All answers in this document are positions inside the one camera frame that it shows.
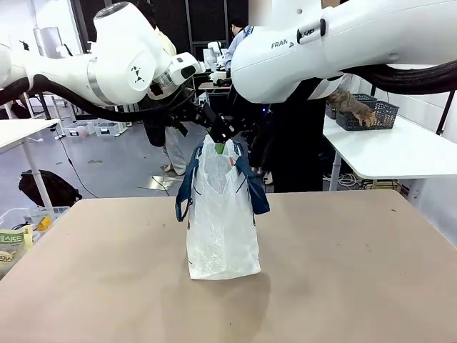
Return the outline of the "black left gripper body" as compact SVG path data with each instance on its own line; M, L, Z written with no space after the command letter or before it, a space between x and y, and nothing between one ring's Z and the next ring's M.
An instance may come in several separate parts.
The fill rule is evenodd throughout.
M215 143L225 143L236 136L231 121L216 114L207 103L196 107L196 123L206 128Z

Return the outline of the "person's gloved right hand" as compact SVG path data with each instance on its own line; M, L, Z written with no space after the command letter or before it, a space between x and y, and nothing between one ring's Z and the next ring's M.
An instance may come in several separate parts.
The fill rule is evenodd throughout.
M351 110L353 115L358 119L360 126L372 127L376 124L376 112L363 103L356 103Z

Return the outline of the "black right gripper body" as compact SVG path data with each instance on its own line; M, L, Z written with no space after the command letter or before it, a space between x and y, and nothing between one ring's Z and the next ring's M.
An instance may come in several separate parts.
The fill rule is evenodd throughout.
M232 116L228 122L228 136L254 138L258 131L258 117L254 114L247 116Z

